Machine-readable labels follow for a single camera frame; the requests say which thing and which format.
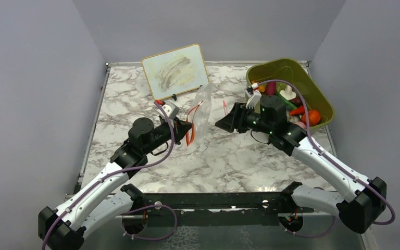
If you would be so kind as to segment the clear zip bag orange zipper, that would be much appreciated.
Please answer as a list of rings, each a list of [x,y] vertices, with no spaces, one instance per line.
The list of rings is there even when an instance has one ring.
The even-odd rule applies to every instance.
[[[187,146],[199,144],[208,132],[208,120],[211,112],[212,93],[214,90],[215,85],[213,83],[202,85],[191,102],[185,120],[191,123],[191,129],[185,135]]]

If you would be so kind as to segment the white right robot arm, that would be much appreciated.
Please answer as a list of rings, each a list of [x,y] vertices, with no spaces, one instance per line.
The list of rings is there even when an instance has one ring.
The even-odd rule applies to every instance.
[[[329,182],[335,192],[291,184],[280,197],[287,212],[308,207],[338,217],[350,230],[363,234],[386,209],[387,184],[371,179],[328,153],[306,130],[287,120],[286,106],[277,96],[263,96],[260,112],[245,103],[235,103],[231,111],[215,123],[227,132],[262,132],[269,144],[301,161]]]

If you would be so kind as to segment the magenta toy beet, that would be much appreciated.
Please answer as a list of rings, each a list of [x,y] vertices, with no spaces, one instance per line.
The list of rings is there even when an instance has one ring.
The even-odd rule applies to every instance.
[[[277,86],[277,83],[274,81],[267,83],[265,86],[265,94],[267,96],[275,95],[276,91],[277,91],[276,86]]]

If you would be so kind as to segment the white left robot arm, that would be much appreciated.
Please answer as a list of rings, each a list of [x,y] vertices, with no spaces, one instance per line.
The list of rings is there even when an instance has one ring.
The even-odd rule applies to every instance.
[[[191,128],[190,122],[178,118],[162,120],[157,127],[148,118],[137,119],[128,132],[128,139],[88,185],[55,209],[41,210],[38,215],[41,248],[80,249],[86,237],[113,217],[154,207],[145,203],[138,188],[125,182],[140,169],[151,166],[147,154],[171,142],[165,156],[154,165],[163,162]]]

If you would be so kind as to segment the white toy mushroom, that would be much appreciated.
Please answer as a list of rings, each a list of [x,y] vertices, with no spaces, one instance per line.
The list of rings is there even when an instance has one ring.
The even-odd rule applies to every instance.
[[[279,94],[286,100],[290,101],[296,97],[296,93],[292,90],[290,85],[286,85],[284,90],[281,90]]]

